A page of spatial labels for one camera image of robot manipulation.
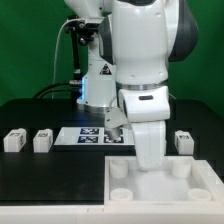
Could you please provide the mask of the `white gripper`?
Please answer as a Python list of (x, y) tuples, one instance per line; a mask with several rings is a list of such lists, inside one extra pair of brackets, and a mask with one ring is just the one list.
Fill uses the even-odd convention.
[(166, 123), (170, 118), (168, 87), (152, 90), (119, 91), (119, 106), (131, 125), (137, 161), (142, 170), (163, 164), (166, 150)]

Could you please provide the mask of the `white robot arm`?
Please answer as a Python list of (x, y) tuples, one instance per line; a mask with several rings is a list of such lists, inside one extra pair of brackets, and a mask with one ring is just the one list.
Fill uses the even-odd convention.
[(117, 139), (119, 128), (130, 125), (139, 167), (160, 167), (170, 117), (168, 65), (188, 57), (198, 40), (187, 0), (64, 1), (84, 19), (108, 13), (98, 26), (99, 53), (115, 67), (117, 105), (105, 114), (105, 131)]

